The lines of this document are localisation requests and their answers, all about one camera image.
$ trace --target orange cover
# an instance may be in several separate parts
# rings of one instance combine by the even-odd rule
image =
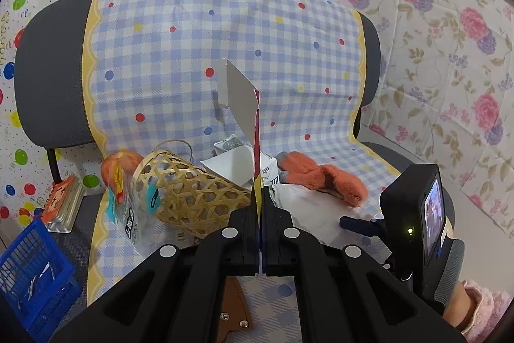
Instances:
[[[46,201],[43,215],[41,216],[41,220],[45,224],[53,221],[53,219],[59,214],[74,179],[75,175],[70,175],[65,181],[53,187],[52,192]]]

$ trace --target pink fuzzy sleeve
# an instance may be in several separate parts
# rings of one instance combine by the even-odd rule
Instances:
[[[512,297],[506,292],[492,293],[472,280],[464,281],[462,284],[469,297],[476,302],[471,323],[462,334],[469,343],[482,343],[502,318]]]

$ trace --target white floor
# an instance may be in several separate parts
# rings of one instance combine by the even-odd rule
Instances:
[[[367,127],[361,127],[358,139],[382,144],[421,163],[420,159]],[[461,280],[474,279],[491,291],[507,291],[514,295],[514,242],[458,186],[445,178],[442,181],[455,207],[454,237],[466,245]]]

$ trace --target gray ribbed grip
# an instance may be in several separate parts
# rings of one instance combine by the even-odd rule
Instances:
[[[434,293],[434,300],[442,303],[444,306],[450,301],[453,288],[458,281],[461,273],[462,260],[464,259],[464,242],[454,239],[448,261],[446,261],[445,270],[438,284],[438,288]]]

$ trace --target yellow scalloped border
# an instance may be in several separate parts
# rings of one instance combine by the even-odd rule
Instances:
[[[98,7],[99,0],[92,0],[89,13],[87,15],[86,30],[84,33],[84,44],[82,46],[82,93],[84,96],[84,107],[86,110],[87,123],[93,135],[98,148],[102,155],[106,157],[105,145],[107,143],[107,135],[99,130],[96,122],[94,121],[94,100],[91,95],[89,87],[91,86],[91,75],[97,66],[97,58],[91,48],[91,38],[93,37],[94,29],[102,20],[102,14]],[[104,284],[104,277],[97,266],[98,249],[102,243],[107,239],[109,232],[107,231],[103,215],[107,208],[109,196],[107,191],[102,197],[100,207],[98,209],[96,221],[94,223],[93,239],[91,242],[91,250],[89,251],[89,265],[87,273],[87,305],[91,305],[94,301],[99,289]]]
[[[359,80],[359,82],[360,82],[359,83],[359,98],[362,99],[362,96],[364,95],[364,85],[366,84],[366,41],[364,39],[364,27],[362,26],[362,20],[360,18],[360,14],[358,13],[358,11],[354,10],[352,15],[353,15],[353,18],[359,24],[359,36],[357,37],[357,42],[359,43],[360,52],[361,52],[360,63],[359,63],[359,66],[358,66],[359,77],[360,77],[360,80]],[[358,145],[363,150],[365,150],[366,154],[368,156],[371,156],[374,159],[381,161],[384,164],[384,166],[387,168],[389,173],[391,173],[392,175],[399,176],[400,172],[394,166],[392,166],[387,161],[382,159],[373,150],[371,150],[369,147],[366,147],[364,144],[362,144],[359,140],[357,140],[355,138],[355,136],[353,134],[353,126],[355,124],[355,120],[357,118],[357,114],[359,112],[359,108],[360,108],[360,104],[358,103],[358,101],[355,101],[355,108],[354,108],[354,110],[350,114],[351,124],[350,124],[350,132],[348,134],[348,139],[352,143]]]

